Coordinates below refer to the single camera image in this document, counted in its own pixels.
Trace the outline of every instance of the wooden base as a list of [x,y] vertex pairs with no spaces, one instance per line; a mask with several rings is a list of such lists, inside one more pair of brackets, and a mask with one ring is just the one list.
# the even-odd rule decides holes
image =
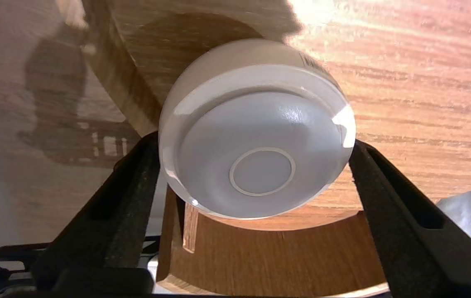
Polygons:
[[236,228],[197,213],[192,253],[183,247],[185,208],[168,188],[156,281],[170,291],[314,297],[387,290],[362,212],[278,232]]

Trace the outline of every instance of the curved wooden stand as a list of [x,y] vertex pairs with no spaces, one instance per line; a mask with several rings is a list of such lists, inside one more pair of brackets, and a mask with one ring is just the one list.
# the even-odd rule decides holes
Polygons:
[[177,293],[371,296],[388,287],[364,215],[298,231],[236,228],[199,214],[183,248],[184,201],[168,188],[156,282]]

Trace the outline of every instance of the clamp jaw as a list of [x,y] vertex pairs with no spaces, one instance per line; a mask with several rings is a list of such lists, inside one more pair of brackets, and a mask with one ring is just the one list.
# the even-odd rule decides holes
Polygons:
[[[471,297],[471,238],[374,147],[357,140],[349,165],[393,297]],[[53,242],[0,248],[0,261],[24,264],[0,267],[0,297],[171,298],[136,268],[158,251],[144,233],[159,171],[154,132]]]

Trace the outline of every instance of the wooden surface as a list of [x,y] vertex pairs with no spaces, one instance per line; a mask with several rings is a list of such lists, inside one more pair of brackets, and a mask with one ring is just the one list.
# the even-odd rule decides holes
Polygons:
[[[57,0],[65,23],[81,45],[88,64],[135,130],[156,130],[161,105],[129,55],[116,29],[111,8],[97,0]],[[91,28],[105,28],[103,34]]]
[[184,202],[168,189],[156,280],[176,293],[371,296],[387,290],[364,215],[298,231],[255,231],[197,221],[183,248]]
[[[283,41],[322,62],[349,98],[357,137],[428,197],[438,201],[471,190],[471,1],[98,2],[103,4],[154,95],[144,98],[146,107],[163,103],[185,67],[212,47],[260,36]],[[131,101],[112,98],[139,130],[137,115],[124,108]],[[330,189],[285,215],[218,220],[292,230],[334,222],[361,207],[346,169]]]
[[84,59],[54,0],[0,1],[0,193],[21,243],[53,240],[139,139]]

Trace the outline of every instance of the white round device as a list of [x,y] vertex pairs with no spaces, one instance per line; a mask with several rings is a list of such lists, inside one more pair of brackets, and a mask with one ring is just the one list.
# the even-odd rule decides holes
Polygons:
[[329,74],[281,43],[213,49],[179,77],[160,124],[171,188],[223,217],[278,215],[319,195],[355,141],[353,111]]

